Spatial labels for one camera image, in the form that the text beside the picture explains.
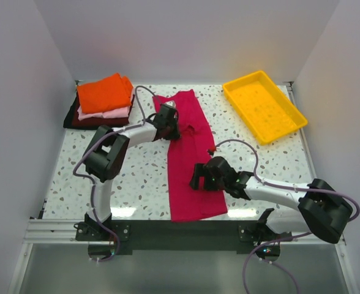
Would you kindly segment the magenta t shirt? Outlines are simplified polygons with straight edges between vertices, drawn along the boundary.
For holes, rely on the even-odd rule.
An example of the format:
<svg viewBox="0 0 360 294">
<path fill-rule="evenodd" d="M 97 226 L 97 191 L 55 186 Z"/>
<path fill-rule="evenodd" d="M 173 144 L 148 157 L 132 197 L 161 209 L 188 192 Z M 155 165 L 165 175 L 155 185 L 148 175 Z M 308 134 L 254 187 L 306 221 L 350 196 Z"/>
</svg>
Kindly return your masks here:
<svg viewBox="0 0 360 294">
<path fill-rule="evenodd" d="M 171 221 L 191 222 L 227 213 L 222 191 L 193 190 L 189 183 L 196 164 L 211 158 L 214 138 L 195 92 L 179 91 L 172 97 L 156 96 L 155 109 L 173 101 L 179 112 L 180 139 L 170 142 L 167 152 L 168 194 Z"/>
</svg>

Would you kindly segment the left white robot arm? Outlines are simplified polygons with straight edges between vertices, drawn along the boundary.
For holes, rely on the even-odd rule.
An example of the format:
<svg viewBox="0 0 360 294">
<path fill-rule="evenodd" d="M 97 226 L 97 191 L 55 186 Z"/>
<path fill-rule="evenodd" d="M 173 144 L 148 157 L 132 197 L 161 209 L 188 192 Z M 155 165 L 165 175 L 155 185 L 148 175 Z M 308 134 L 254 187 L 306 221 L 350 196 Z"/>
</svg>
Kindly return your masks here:
<svg viewBox="0 0 360 294">
<path fill-rule="evenodd" d="M 160 105 L 139 124 L 122 128 L 100 126 L 95 132 L 82 158 L 86 173 L 92 181 L 90 219 L 94 220 L 90 234 L 97 240 L 105 240 L 111 233 L 110 194 L 114 178 L 121 171 L 127 150 L 142 143 L 180 138 L 179 113 L 168 104 Z"/>
</svg>

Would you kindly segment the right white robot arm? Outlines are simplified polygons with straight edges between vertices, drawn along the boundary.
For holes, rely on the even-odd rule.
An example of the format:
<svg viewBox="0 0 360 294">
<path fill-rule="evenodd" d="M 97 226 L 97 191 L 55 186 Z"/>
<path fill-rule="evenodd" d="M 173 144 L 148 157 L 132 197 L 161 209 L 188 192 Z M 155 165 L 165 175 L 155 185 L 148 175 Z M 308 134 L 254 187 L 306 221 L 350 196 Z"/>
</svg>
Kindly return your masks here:
<svg viewBox="0 0 360 294">
<path fill-rule="evenodd" d="M 336 244 L 353 217 L 352 206 L 323 180 L 310 184 L 268 182 L 254 172 L 236 171 L 220 156 L 195 164 L 190 187 L 287 207 L 286 211 L 268 209 L 259 218 L 257 234 L 265 241 L 283 233 L 304 232 Z"/>
</svg>

